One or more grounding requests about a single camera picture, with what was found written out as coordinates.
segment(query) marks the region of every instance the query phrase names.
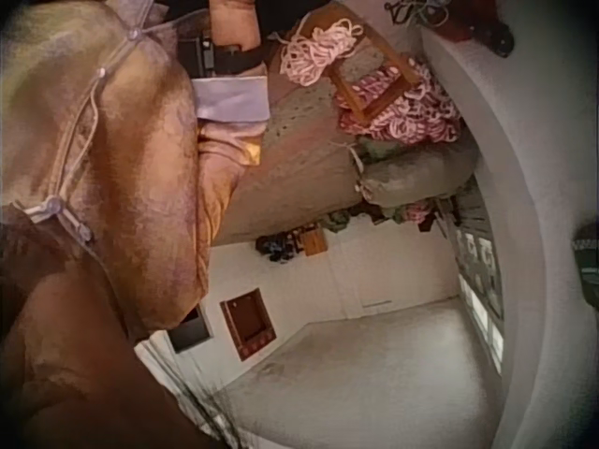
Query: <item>white wall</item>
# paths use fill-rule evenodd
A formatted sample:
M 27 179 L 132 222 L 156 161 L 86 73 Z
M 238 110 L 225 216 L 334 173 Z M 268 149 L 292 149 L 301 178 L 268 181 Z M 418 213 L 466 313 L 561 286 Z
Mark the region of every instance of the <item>white wall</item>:
M 404 309 L 459 292 L 450 244 L 437 227 L 423 234 L 414 224 L 374 226 L 370 218 L 358 217 L 339 234 L 327 232 L 327 239 L 326 253 L 301 255 L 286 265 L 260 256 L 253 243 L 212 249 L 210 293 L 201 305 L 213 337 L 171 355 L 189 382 L 199 379 L 203 386 L 218 390 L 308 323 Z M 255 288 L 260 288 L 277 339 L 241 362 L 220 303 Z M 169 351 L 163 333 L 153 340 Z M 160 373 L 157 377 L 164 381 Z
M 596 322 L 571 239 L 597 212 L 597 52 L 568 2 L 502 6 L 516 40 L 508 58 L 430 32 L 424 49 L 483 156 L 476 176 L 505 308 L 505 405 L 493 447 L 575 447 L 596 407 Z

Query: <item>clutter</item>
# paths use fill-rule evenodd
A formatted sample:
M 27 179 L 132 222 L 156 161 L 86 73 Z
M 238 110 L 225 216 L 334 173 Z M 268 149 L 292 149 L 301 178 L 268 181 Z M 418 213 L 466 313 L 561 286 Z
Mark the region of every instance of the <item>clutter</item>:
M 474 138 L 464 132 L 457 142 L 418 145 L 364 166 L 358 188 L 366 201 L 383 208 L 449 196 L 472 176 L 477 158 Z
M 304 87 L 311 86 L 322 76 L 325 69 L 338 58 L 349 58 L 355 53 L 357 36 L 364 33 L 361 25 L 349 19 L 336 21 L 327 30 L 316 27 L 311 37 L 300 31 L 309 16 L 304 17 L 298 32 L 286 41 L 281 52 L 281 73 Z
M 312 40 L 314 30 L 320 30 L 318 31 L 319 36 L 324 37 L 326 34 L 327 46 L 314 44 Z M 336 36 L 337 40 L 329 39 L 331 36 Z M 289 52 L 288 47 L 283 48 L 282 57 L 284 57 L 284 61 L 282 63 L 284 64 L 280 65 L 279 71 L 281 73 L 291 73 L 294 80 L 301 81 L 306 85 L 316 82 L 317 77 L 322 75 L 329 77 L 337 88 L 338 94 L 345 98 L 348 107 L 354 112 L 357 120 L 365 125 L 379 115 L 404 91 L 420 83 L 418 74 L 409 64 L 408 56 L 395 52 L 393 47 L 376 30 L 349 7 L 341 3 L 330 2 L 304 18 L 300 27 L 294 31 L 294 38 L 302 42 L 302 48 L 300 49 L 298 45 L 294 45 L 291 52 Z M 402 77 L 397 78 L 374 101 L 366 105 L 341 74 L 343 61 L 353 54 L 353 49 L 365 38 L 368 38 L 384 54 L 390 65 L 402 73 Z M 313 41 L 313 43 L 308 45 L 308 41 L 305 39 Z M 307 55 L 306 51 L 314 52 L 314 48 L 318 49 L 316 62 L 312 55 L 310 58 L 301 57 L 294 61 L 294 55 Z M 277 67 L 276 57 L 272 66 Z
M 514 35 L 499 20 L 495 0 L 400 0 L 385 3 L 396 24 L 417 22 L 451 42 L 474 39 L 506 58 L 513 51 Z
M 271 262 L 286 264 L 303 251 L 303 244 L 300 233 L 291 231 L 260 237 L 256 240 L 255 248 L 260 254 L 267 255 Z
M 325 233 L 318 224 L 313 224 L 309 228 L 304 228 L 301 232 L 301 242 L 306 256 L 324 253 L 329 249 Z
M 325 215 L 318 223 L 330 232 L 337 234 L 347 228 L 351 219 L 352 216 L 347 210 L 336 210 Z
M 307 224 L 288 232 L 260 237 L 255 248 L 260 254 L 267 255 L 271 262 L 286 264 L 300 253 L 315 255 L 326 251 L 328 246 L 320 224 Z
M 352 135 L 365 135 L 376 140 L 398 140 L 414 145 L 425 140 L 453 142 L 460 136 L 460 113 L 445 89 L 424 65 L 410 59 L 422 82 L 405 91 L 368 124 L 363 124 L 346 99 L 337 94 L 342 109 L 341 129 Z M 371 103 L 400 78 L 397 67 L 383 65 L 354 84 L 353 90 L 365 103 Z

